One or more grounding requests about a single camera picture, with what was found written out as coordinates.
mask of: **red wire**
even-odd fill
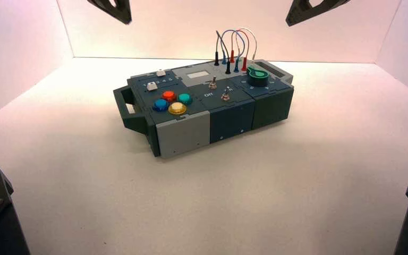
[[[248,35],[243,30],[237,30],[237,32],[242,32],[246,36],[246,38],[248,40],[248,49],[246,50],[246,58],[248,58],[248,52],[249,52],[249,38],[248,38]],[[231,50],[234,48],[234,34],[235,33],[233,32],[232,35],[231,35]]]

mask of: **blue button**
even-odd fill
[[[181,103],[183,103],[185,105],[189,105],[192,102],[192,98],[190,97],[189,94],[184,93],[184,94],[180,94],[177,97],[177,101],[179,101],[179,102],[181,102]]]
[[[158,99],[154,102],[154,106],[152,107],[154,110],[158,112],[164,112],[168,110],[169,103],[164,99]]]

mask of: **display screen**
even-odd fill
[[[198,78],[198,77],[206,76],[206,75],[209,75],[209,73],[206,72],[206,71],[201,71],[201,72],[197,72],[197,73],[187,74],[187,76],[188,76],[190,79]]]

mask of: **teal button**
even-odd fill
[[[179,102],[181,102],[181,103],[183,103],[185,105],[189,105],[189,104],[191,104],[191,102],[193,100],[192,100],[192,98],[190,97],[189,94],[184,93],[184,94],[180,94],[178,96],[177,101],[179,101]]]

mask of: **yellow button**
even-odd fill
[[[187,111],[187,107],[183,103],[175,102],[168,107],[171,114],[183,114]]]

